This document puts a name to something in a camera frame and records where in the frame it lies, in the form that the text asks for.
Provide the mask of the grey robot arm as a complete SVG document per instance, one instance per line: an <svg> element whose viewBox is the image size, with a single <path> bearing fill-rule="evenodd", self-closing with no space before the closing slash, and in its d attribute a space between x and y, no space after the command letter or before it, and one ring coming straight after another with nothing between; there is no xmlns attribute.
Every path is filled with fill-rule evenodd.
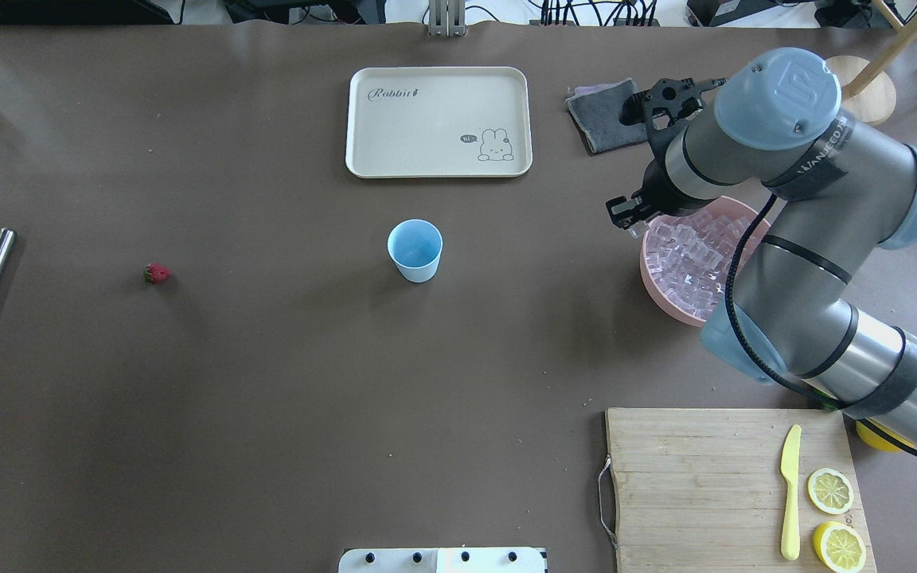
<svg viewBox="0 0 917 573"><path fill-rule="evenodd" d="M659 80L619 119L644 124L653 152L641 188L607 202L633 236L749 179L771 194L757 221L785 204L746 263L743 233L700 333L708 351L917 457L917 337L843 299L871 251L917 242L917 149L841 108L837 76L795 47L731 79Z"/></svg>

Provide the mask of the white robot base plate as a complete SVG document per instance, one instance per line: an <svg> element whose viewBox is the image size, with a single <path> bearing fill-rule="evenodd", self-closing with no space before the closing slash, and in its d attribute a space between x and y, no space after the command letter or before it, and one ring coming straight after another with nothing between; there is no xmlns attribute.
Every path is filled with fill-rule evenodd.
<svg viewBox="0 0 917 573"><path fill-rule="evenodd" d="M451 548L354 548L338 572L547 572L544 548L524 545Z"/></svg>

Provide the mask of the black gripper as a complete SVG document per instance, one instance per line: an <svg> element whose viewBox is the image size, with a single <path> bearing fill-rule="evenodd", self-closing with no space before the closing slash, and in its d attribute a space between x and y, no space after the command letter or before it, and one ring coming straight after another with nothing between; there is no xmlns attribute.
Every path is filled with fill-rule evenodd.
<svg viewBox="0 0 917 573"><path fill-rule="evenodd" d="M644 232L644 226L656 216L687 216L710 203L710 198L695 198L678 189L665 167L659 161L651 161L640 188L629 198L608 200L605 207L614 226L629 232Z"/></svg>

